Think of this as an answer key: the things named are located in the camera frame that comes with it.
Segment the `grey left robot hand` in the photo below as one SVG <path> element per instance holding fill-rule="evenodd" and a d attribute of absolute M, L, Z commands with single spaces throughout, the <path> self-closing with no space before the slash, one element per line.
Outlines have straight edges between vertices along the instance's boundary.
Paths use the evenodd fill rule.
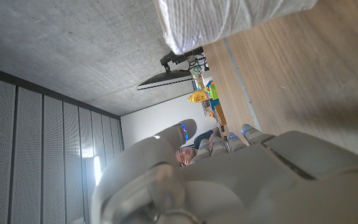
<path fill-rule="evenodd" d="M 91 223 L 358 223 L 358 155 L 299 131 L 249 124 L 204 140 L 187 166 L 175 150 L 186 119 L 145 138 L 102 171 Z"/>

